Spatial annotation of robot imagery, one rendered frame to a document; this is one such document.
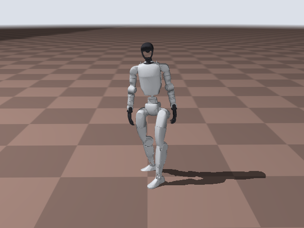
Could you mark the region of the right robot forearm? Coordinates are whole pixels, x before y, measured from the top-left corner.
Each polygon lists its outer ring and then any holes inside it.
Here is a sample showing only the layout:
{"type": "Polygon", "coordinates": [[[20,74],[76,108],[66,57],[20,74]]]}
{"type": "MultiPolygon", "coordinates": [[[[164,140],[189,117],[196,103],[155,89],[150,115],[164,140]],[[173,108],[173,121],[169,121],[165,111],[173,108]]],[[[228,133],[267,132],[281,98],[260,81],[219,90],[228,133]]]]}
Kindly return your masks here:
{"type": "Polygon", "coordinates": [[[127,110],[129,110],[129,107],[132,107],[132,109],[133,109],[134,97],[135,97],[135,94],[131,94],[131,93],[128,92],[127,110]]]}

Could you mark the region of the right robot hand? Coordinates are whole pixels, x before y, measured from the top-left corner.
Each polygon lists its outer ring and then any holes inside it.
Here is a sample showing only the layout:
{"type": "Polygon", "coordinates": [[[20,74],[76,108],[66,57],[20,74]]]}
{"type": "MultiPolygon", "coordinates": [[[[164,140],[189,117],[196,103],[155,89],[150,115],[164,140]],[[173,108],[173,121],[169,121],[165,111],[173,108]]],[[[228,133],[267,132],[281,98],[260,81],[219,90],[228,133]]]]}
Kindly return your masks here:
{"type": "Polygon", "coordinates": [[[133,124],[133,121],[132,121],[132,119],[131,119],[131,117],[132,117],[131,113],[133,112],[132,107],[129,107],[129,110],[127,110],[127,112],[128,112],[129,123],[130,123],[131,125],[134,125],[134,124],[133,124]]]}

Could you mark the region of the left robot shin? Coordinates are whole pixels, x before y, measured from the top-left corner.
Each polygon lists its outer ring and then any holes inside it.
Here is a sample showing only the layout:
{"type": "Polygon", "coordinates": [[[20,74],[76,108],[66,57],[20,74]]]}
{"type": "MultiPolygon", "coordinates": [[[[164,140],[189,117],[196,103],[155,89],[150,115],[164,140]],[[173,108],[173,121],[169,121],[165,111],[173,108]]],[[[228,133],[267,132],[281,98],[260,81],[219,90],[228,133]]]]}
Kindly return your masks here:
{"type": "Polygon", "coordinates": [[[161,149],[159,146],[156,147],[156,153],[155,153],[156,177],[155,178],[158,178],[158,180],[161,179],[162,177],[162,169],[166,161],[167,149],[168,149],[168,145],[166,143],[163,143],[161,149]]]}

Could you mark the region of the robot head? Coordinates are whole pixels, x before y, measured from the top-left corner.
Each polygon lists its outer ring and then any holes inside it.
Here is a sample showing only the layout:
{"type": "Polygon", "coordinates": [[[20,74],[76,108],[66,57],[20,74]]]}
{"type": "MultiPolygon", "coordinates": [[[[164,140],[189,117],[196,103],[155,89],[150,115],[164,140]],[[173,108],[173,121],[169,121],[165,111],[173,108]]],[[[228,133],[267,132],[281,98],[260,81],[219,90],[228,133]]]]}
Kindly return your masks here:
{"type": "Polygon", "coordinates": [[[142,53],[143,58],[146,61],[146,63],[144,63],[144,64],[148,65],[148,64],[152,64],[153,63],[153,62],[151,62],[152,61],[152,55],[153,55],[153,45],[151,43],[146,42],[146,43],[142,44],[142,46],[141,46],[141,53],[142,53]],[[144,51],[147,52],[147,53],[149,53],[150,51],[152,51],[151,57],[145,57],[143,55],[144,51]]]}

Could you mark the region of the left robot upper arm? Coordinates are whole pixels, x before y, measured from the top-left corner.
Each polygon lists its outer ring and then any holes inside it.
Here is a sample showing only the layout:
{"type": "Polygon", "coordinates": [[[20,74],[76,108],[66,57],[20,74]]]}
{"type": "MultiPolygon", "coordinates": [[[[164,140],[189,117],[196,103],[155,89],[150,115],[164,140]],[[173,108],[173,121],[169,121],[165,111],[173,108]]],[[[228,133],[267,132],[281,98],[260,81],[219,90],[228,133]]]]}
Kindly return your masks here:
{"type": "Polygon", "coordinates": [[[171,83],[171,74],[168,64],[166,63],[159,63],[161,71],[163,73],[164,81],[165,81],[165,90],[171,91],[174,89],[173,84],[171,83]]]}

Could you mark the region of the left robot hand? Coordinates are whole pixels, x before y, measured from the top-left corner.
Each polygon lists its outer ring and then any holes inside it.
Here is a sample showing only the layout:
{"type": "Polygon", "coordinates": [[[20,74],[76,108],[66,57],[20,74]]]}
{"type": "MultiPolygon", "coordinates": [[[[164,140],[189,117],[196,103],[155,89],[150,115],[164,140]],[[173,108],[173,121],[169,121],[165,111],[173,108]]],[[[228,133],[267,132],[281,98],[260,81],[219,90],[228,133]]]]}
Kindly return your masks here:
{"type": "Polygon", "coordinates": [[[176,112],[177,108],[176,108],[175,104],[172,105],[171,110],[173,110],[173,118],[170,121],[171,121],[171,124],[173,124],[176,122],[176,117],[177,117],[177,112],[176,112]]]}

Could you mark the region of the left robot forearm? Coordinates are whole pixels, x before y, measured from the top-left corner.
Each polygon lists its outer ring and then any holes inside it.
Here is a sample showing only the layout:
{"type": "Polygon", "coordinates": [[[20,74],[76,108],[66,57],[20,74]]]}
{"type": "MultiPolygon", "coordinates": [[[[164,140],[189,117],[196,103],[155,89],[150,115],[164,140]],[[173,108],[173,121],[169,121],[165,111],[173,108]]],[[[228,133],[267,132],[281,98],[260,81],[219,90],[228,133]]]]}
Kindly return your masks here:
{"type": "Polygon", "coordinates": [[[176,107],[177,107],[177,104],[176,104],[176,99],[175,99],[175,92],[174,92],[174,89],[171,90],[171,91],[168,91],[167,92],[168,96],[169,96],[169,102],[170,102],[170,106],[172,108],[172,105],[175,104],[176,107]]]}

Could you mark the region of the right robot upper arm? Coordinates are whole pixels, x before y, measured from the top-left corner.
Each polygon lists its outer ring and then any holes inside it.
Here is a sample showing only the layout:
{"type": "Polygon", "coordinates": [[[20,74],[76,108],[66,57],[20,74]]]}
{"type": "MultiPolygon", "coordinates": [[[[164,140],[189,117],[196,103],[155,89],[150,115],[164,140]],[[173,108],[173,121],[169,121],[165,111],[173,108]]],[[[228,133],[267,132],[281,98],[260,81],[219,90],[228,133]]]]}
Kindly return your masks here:
{"type": "Polygon", "coordinates": [[[137,91],[137,88],[135,87],[137,80],[137,75],[136,75],[137,73],[138,73],[138,66],[133,66],[130,69],[130,80],[129,80],[130,86],[128,88],[128,92],[131,94],[135,94],[137,91]]]}

